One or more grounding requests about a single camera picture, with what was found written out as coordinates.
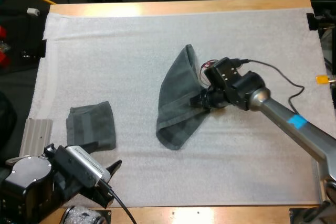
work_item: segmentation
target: blue tape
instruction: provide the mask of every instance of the blue tape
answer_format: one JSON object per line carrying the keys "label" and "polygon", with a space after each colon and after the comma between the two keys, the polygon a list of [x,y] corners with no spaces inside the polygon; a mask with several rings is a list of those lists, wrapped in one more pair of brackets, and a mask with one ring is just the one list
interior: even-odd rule
{"label": "blue tape", "polygon": [[307,120],[300,115],[292,116],[287,123],[293,124],[295,128],[299,129],[307,123]]}

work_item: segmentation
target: gray towel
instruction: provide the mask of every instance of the gray towel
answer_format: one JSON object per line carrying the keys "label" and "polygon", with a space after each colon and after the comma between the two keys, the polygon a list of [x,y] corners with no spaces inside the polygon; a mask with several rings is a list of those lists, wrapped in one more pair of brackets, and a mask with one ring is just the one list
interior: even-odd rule
{"label": "gray towel", "polygon": [[115,148],[116,131],[109,102],[71,108],[67,118],[68,145],[98,143],[96,151]]}
{"label": "gray towel", "polygon": [[189,106],[190,98],[202,89],[196,74],[194,49],[186,45],[160,88],[156,137],[167,148],[180,149],[209,113]]}

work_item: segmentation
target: gray cloth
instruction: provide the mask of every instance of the gray cloth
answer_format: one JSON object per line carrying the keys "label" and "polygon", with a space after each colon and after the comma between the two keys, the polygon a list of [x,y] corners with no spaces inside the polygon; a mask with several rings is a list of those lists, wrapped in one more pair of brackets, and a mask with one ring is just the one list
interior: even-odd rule
{"label": "gray cloth", "polygon": [[98,142],[96,151],[115,148],[116,131],[109,102],[70,108],[67,118],[68,145]]}
{"label": "gray cloth", "polygon": [[195,51],[192,45],[186,45],[160,88],[156,136],[167,148],[180,149],[209,113],[189,106],[190,98],[202,89],[195,69]]}

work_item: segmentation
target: red object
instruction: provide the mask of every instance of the red object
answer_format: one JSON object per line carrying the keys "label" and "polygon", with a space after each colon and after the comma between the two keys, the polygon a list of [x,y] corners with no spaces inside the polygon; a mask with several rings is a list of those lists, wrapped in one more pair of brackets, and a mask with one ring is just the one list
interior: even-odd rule
{"label": "red object", "polygon": [[3,26],[0,26],[0,39],[4,39],[7,37],[7,31]]}
{"label": "red object", "polygon": [[10,59],[3,52],[0,52],[0,66],[7,67],[10,62]]}

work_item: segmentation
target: wooden table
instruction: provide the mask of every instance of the wooden table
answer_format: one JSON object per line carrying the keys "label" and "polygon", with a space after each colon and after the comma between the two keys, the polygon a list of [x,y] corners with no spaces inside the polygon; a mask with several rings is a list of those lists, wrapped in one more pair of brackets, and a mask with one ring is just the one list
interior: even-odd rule
{"label": "wooden table", "polygon": [[[230,10],[267,10],[311,7],[310,0],[214,0],[184,2],[104,3],[51,5],[50,12],[81,17],[134,17]],[[298,206],[140,207],[130,208],[138,224],[288,224],[289,208]],[[121,208],[112,209],[113,224],[129,224]],[[58,209],[43,224],[57,224]]]}

